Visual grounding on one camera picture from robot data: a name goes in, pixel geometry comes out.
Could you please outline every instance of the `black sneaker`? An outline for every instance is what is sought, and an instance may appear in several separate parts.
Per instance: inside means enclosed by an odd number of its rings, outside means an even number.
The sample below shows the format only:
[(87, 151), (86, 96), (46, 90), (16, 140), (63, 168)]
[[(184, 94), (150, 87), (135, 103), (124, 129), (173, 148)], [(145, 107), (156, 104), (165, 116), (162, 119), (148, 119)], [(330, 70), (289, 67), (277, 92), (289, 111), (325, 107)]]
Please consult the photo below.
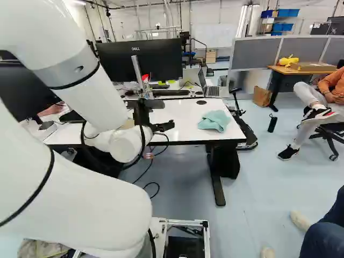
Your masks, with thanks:
[(313, 109), (305, 115), (305, 118), (301, 120), (301, 124), (308, 123), (309, 121), (324, 120), (332, 116), (336, 116), (338, 113), (333, 112), (331, 108), (328, 109)]
[(280, 152), (277, 157), (281, 160), (290, 160), (294, 155), (299, 154), (300, 149), (293, 149), (291, 148), (291, 144), (288, 147)]

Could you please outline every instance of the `desk surface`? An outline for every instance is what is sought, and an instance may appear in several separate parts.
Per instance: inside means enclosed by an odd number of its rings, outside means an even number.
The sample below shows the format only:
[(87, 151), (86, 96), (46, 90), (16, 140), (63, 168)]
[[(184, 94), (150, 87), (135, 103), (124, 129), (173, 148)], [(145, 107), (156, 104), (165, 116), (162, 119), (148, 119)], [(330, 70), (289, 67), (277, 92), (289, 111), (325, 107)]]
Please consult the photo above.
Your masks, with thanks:
[[(205, 79), (206, 81), (206, 85), (208, 86), (213, 86), (213, 83), (211, 82), (210, 79)], [(181, 89), (181, 86), (180, 86), (180, 83), (179, 81), (176, 81), (175, 83), (172, 83), (170, 84), (170, 87), (166, 90), (190, 90), (190, 91), (203, 91), (202, 90), (202, 87), (201, 86), (196, 86), (196, 85), (192, 85), (191, 87), (189, 86), (186, 86), (184, 88)], [(125, 90), (120, 90), (119, 91), (119, 94), (123, 95), (125, 93)], [(194, 98), (202, 98), (204, 97), (204, 95), (196, 95)], [(189, 95), (175, 95), (175, 96), (160, 96), (160, 97), (157, 97), (157, 99), (176, 99), (176, 98), (193, 98), (191, 96), (191, 94)], [(130, 101), (130, 100), (135, 100), (135, 99), (138, 99), (138, 97), (128, 97), (128, 96), (125, 96), (123, 98), (123, 100), (127, 100), (127, 101)]]
[(290, 67), (284, 67), (284, 66), (268, 66), (268, 68), (284, 75), (331, 74), (334, 72), (334, 71), (298, 71)]
[[(165, 123), (173, 119), (175, 127), (165, 132), (170, 145), (206, 144), (217, 141), (245, 142), (246, 137), (228, 111), (222, 99), (205, 98), (205, 105), (198, 105), (199, 99), (166, 100), (164, 109), (155, 109), (149, 114), (152, 124)], [(197, 128), (202, 115), (211, 110), (223, 110), (231, 118), (224, 133), (216, 130), (200, 130)], [(58, 125), (59, 129), (51, 134), (44, 143), (47, 145), (80, 145), (81, 124)], [(153, 136), (150, 145), (166, 145), (162, 135)]]

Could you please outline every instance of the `gray partition panel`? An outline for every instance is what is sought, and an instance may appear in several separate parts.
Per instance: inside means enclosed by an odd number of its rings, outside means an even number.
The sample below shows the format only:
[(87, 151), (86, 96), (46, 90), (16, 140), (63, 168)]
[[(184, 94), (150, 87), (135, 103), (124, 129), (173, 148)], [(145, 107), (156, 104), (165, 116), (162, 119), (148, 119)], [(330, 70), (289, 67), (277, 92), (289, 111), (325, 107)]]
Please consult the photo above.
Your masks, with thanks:
[(300, 62), (318, 62), (327, 38), (284, 38), (278, 59), (293, 54)]
[(340, 59), (344, 59), (344, 39), (331, 38), (322, 62), (336, 66)]
[(280, 38), (235, 41), (231, 69), (266, 68), (274, 65), (280, 42)]

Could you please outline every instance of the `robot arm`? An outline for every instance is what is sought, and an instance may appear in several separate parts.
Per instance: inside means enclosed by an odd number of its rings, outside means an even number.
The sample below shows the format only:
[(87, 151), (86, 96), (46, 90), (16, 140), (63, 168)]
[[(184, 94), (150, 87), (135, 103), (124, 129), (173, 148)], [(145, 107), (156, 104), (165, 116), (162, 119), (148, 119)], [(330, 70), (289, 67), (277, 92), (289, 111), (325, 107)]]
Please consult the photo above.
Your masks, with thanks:
[[(86, 119), (86, 144), (110, 152), (119, 162), (133, 160), (142, 149), (140, 128), (112, 131), (127, 121), (127, 109), (62, 0), (4, 5), (0, 49), (14, 54)], [(18, 15), (25, 22), (16, 20)], [(148, 127), (144, 132), (148, 144), (153, 134)]]
[[(140, 152), (137, 126), (117, 130), (127, 120), (125, 104), (62, 0), (2, 1), (0, 34), (0, 49), (88, 121), (85, 136), (101, 136), (86, 141), (122, 162)], [(2, 102), (0, 117), (0, 232), (60, 242), (101, 258), (137, 256), (152, 217), (146, 192), (50, 151)], [(148, 143), (152, 130), (143, 128)]]

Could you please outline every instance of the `jeans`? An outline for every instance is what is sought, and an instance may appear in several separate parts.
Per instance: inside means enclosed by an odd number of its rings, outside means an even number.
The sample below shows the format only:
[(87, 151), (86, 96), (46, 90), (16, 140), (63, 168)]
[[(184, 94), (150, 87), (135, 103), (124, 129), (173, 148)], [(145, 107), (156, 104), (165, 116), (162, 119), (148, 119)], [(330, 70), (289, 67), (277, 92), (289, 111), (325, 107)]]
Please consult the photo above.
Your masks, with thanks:
[(344, 186), (330, 211), (305, 234), (300, 258), (344, 257)]

